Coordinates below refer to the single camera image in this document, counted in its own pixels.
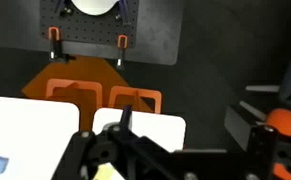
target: pegboard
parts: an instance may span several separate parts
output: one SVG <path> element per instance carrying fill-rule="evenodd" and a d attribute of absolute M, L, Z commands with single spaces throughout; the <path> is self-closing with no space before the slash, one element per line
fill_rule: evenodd
<path fill-rule="evenodd" d="M 47 37 L 48 28 L 56 26 L 61 31 L 62 40 L 86 42 L 102 45 L 117 45 L 120 34 L 129 37 L 129 47 L 136 43 L 139 0 L 126 0 L 129 8 L 131 25 L 123 26 L 121 20 L 116 20 L 119 14 L 118 3 L 109 12 L 101 16 L 90 16 L 78 10 L 73 3 L 71 16 L 64 18 L 55 13 L 58 0 L 40 0 L 40 33 Z"/>

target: white circular object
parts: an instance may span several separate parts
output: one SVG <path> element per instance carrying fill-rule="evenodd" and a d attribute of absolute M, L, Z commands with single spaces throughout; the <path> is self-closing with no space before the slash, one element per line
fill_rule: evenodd
<path fill-rule="evenodd" d="M 73 4 L 83 13 L 99 16 L 113 8 L 118 0 L 72 0 Z"/>

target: bolt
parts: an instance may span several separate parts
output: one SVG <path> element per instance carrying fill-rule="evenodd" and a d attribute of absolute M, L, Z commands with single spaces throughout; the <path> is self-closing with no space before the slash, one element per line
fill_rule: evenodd
<path fill-rule="evenodd" d="M 66 13 L 70 14 L 72 12 L 71 8 L 64 7 L 63 9 Z"/>
<path fill-rule="evenodd" d="M 246 180 L 260 180 L 255 174 L 247 174 Z"/>
<path fill-rule="evenodd" d="M 194 173 L 188 172 L 184 175 L 184 180 L 198 180 L 198 178 Z"/>
<path fill-rule="evenodd" d="M 115 127 L 113 128 L 113 130 L 114 130 L 115 132 L 118 132 L 118 131 L 121 130 L 121 128 L 120 128 L 119 126 L 115 126 Z"/>
<path fill-rule="evenodd" d="M 50 53 L 50 56 L 51 56 L 52 59 L 54 59 L 54 58 L 55 58 L 55 53 L 52 51 L 52 52 Z"/>
<path fill-rule="evenodd" d="M 272 128 L 270 126 L 264 126 L 264 128 L 265 128 L 266 131 L 274 132 L 274 128 Z"/>
<path fill-rule="evenodd" d="M 121 17 L 120 14 L 118 14 L 118 15 L 115 16 L 115 19 L 116 19 L 116 20 L 119 20 L 119 19 L 121 19 L 121 18 L 122 18 L 122 17 Z"/>
<path fill-rule="evenodd" d="M 81 136 L 83 138 L 87 138 L 89 136 L 89 132 L 88 131 L 82 132 Z"/>
<path fill-rule="evenodd" d="M 121 66 L 122 65 L 122 60 L 121 59 L 118 59 L 117 60 L 117 66 Z"/>

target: robotic arm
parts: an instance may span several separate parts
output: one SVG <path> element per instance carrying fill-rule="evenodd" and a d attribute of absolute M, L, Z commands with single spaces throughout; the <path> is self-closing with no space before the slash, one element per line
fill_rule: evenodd
<path fill-rule="evenodd" d="M 240 153 L 179 151 L 169 153 L 147 137 L 128 128 L 131 106 L 126 106 L 119 124 L 101 134 L 78 132 L 54 173 L 53 180 L 89 180 L 99 165 L 111 163 L 125 179 L 270 180 L 275 163 L 291 173 L 291 137 L 271 126 L 251 131 L 247 151 Z"/>

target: gray table surface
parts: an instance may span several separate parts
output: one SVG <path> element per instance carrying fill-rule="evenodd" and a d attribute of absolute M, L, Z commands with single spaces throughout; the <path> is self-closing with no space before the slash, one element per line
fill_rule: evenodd
<path fill-rule="evenodd" d="M 0 47 L 49 51 L 49 42 L 39 32 L 38 0 L 0 0 Z M 183 17 L 183 0 L 140 0 L 137 40 L 126 51 L 126 60 L 173 65 L 177 62 Z M 117 59 L 113 46 L 64 42 L 63 51 Z"/>

